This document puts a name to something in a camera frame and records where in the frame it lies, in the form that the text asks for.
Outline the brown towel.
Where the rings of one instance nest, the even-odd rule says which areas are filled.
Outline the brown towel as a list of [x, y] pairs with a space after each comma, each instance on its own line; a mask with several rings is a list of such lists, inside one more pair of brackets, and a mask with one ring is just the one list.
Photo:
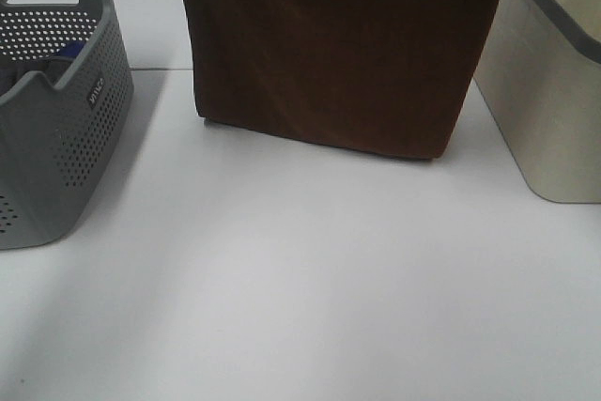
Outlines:
[[183, 0], [197, 114], [387, 157], [451, 138], [500, 0]]

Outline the grey perforated plastic basket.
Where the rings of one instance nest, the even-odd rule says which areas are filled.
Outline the grey perforated plastic basket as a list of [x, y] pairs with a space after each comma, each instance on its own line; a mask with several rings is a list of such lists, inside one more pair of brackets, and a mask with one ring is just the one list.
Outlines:
[[113, 0], [3, 3], [1, 68], [85, 47], [56, 84], [31, 71], [1, 95], [1, 246], [39, 246], [76, 224], [111, 160], [133, 95]]

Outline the blue cloth in basket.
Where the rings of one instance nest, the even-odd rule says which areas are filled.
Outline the blue cloth in basket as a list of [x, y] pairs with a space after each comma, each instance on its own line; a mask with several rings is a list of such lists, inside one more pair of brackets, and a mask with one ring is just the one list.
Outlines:
[[54, 55], [60, 58], [75, 59], [84, 47], [84, 41], [71, 41], [67, 43], [64, 47], [56, 51]]

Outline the beige plastic basket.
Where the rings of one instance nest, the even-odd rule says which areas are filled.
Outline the beige plastic basket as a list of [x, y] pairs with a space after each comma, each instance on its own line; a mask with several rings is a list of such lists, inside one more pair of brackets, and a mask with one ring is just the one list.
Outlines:
[[600, 0], [500, 0], [474, 75], [526, 184], [600, 201]]

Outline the grey cloth in basket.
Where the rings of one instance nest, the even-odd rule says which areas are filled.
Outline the grey cloth in basket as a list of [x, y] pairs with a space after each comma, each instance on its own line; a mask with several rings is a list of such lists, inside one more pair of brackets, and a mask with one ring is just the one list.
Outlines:
[[1, 95], [6, 94], [26, 73], [39, 71], [46, 75], [51, 84], [56, 84], [71, 65], [72, 60], [62, 56], [24, 60], [7, 68], [1, 68]]

